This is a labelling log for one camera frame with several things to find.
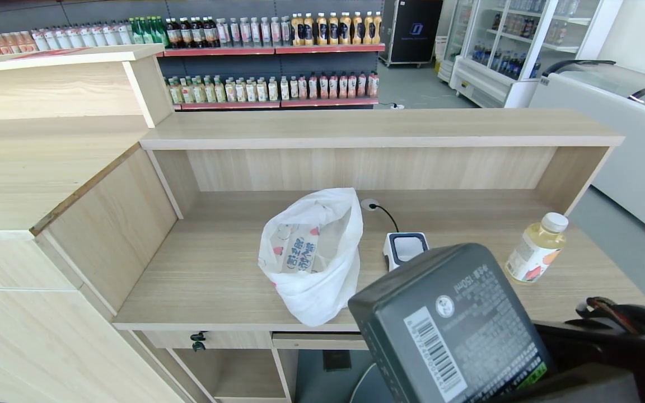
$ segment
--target display fridge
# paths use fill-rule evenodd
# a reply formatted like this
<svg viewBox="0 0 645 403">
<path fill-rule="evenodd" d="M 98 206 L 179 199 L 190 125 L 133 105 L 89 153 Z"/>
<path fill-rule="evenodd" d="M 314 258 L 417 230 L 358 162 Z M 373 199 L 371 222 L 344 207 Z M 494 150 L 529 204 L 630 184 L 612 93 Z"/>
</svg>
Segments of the display fridge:
<svg viewBox="0 0 645 403">
<path fill-rule="evenodd" d="M 440 64 L 440 71 L 437 76 L 444 82 L 450 82 L 452 67 L 455 66 L 455 59 L 461 53 L 466 38 L 466 28 L 469 26 L 469 19 L 474 10 L 476 0 L 457 0 L 453 11 L 452 23 L 447 33 L 447 44 L 443 51 L 443 60 Z"/>
<path fill-rule="evenodd" d="M 527 107 L 542 71 L 594 59 L 622 0 L 478 0 L 450 87 L 481 107 Z"/>
<path fill-rule="evenodd" d="M 611 61 L 561 62 L 543 73 L 530 107 L 576 109 L 625 136 L 592 184 L 645 223 L 645 74 Z"/>
</svg>

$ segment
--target cabinet door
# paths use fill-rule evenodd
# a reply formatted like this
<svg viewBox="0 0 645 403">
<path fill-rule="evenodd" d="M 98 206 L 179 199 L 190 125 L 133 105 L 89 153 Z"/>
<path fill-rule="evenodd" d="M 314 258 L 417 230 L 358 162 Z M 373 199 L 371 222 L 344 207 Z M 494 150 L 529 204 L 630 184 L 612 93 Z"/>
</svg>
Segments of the cabinet door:
<svg viewBox="0 0 645 403">
<path fill-rule="evenodd" d="M 0 290 L 0 401 L 181 401 L 79 291 Z"/>
</svg>

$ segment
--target barcode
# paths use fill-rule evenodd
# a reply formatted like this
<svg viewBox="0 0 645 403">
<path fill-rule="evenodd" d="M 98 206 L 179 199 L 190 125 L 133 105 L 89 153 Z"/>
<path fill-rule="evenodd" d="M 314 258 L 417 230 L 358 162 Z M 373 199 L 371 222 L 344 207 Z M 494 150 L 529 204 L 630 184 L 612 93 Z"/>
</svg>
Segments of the barcode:
<svg viewBox="0 0 645 403">
<path fill-rule="evenodd" d="M 442 398 L 445 402 L 456 398 L 466 389 L 466 382 L 427 307 L 406 317 L 405 324 Z"/>
</svg>

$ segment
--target chest freezer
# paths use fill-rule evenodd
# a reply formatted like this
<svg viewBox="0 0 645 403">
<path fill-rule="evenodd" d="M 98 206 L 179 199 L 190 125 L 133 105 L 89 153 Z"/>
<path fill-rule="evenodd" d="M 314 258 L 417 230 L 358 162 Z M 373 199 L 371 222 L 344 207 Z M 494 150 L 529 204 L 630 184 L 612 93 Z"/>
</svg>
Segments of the chest freezer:
<svg viewBox="0 0 645 403">
<path fill-rule="evenodd" d="M 569 60 L 543 73 L 530 107 L 578 110 L 625 135 L 593 185 L 645 223 L 645 74 L 603 60 Z"/>
</svg>

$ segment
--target white bottle cap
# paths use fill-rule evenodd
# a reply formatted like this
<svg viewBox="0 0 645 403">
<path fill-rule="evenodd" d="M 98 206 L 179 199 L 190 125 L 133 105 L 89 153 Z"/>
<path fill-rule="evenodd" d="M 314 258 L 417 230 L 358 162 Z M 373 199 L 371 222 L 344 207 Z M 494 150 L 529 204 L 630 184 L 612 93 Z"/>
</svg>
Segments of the white bottle cap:
<svg viewBox="0 0 645 403">
<path fill-rule="evenodd" d="M 569 225 L 569 219 L 559 213 L 547 213 L 542 218 L 542 227 L 550 232 L 562 232 Z"/>
</svg>

